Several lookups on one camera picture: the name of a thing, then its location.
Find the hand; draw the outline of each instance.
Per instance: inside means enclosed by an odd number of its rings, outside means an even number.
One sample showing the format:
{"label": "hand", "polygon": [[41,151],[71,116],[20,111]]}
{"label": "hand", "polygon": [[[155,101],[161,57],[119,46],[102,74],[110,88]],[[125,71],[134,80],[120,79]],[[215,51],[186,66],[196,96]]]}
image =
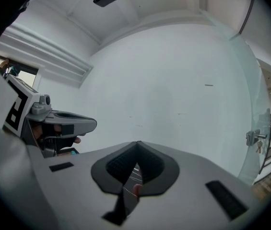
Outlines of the hand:
{"label": "hand", "polygon": [[[54,125],[54,130],[58,133],[62,132],[62,127],[61,125]],[[41,127],[41,125],[37,125],[35,127],[32,128],[32,132],[34,135],[35,140],[39,139],[41,137],[41,135],[43,134],[43,129]],[[79,137],[77,137],[74,140],[74,143],[79,144],[81,142],[81,139]]]}
{"label": "hand", "polygon": [[3,61],[3,62],[0,64],[0,68],[4,68],[9,62],[10,62],[9,59],[6,59],[5,61]]}
{"label": "hand", "polygon": [[139,199],[140,198],[140,190],[143,187],[141,184],[135,184],[133,187],[133,194]]}

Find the black vent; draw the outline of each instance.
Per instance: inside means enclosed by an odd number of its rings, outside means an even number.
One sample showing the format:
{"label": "black vent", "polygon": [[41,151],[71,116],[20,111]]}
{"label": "black vent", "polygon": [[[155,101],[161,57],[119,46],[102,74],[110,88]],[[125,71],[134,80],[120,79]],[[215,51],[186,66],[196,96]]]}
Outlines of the black vent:
{"label": "black vent", "polygon": [[52,172],[55,172],[55,171],[67,169],[72,166],[73,166],[72,163],[67,162],[67,163],[60,163],[60,164],[52,165],[52,166],[49,166],[49,168]]}
{"label": "black vent", "polygon": [[124,185],[136,165],[136,160],[137,148],[134,146],[109,161],[106,165],[106,170]]}
{"label": "black vent", "polygon": [[212,181],[206,186],[231,220],[248,210],[221,182]]}

